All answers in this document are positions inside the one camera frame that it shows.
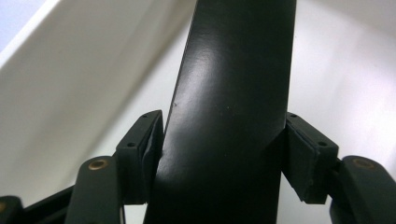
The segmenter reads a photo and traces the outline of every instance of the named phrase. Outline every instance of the white wall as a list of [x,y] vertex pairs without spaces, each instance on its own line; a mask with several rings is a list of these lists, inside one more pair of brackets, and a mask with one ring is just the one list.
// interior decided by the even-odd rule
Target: white wall
[[[94,3],[57,4],[1,67],[2,195],[44,198],[111,155],[139,115],[167,115],[194,2]],[[372,158],[396,178],[394,11],[391,0],[299,1],[289,111],[339,157]],[[278,223],[330,223],[328,207],[300,203],[282,179]]]

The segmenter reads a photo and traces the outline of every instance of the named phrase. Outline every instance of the glossy surface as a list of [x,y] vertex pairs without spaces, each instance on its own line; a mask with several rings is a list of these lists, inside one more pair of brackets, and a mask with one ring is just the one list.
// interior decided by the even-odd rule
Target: glossy surface
[[145,223],[275,223],[294,1],[199,1]]

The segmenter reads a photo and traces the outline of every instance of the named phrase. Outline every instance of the black mechanism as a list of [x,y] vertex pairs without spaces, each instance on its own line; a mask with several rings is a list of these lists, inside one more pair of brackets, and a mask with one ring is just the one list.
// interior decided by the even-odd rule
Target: black mechanism
[[335,224],[395,224],[396,183],[287,113],[295,1],[199,0],[170,115],[141,116],[113,157],[84,162],[76,185],[23,208],[0,197],[0,224],[276,223],[280,172],[301,201],[332,197]]

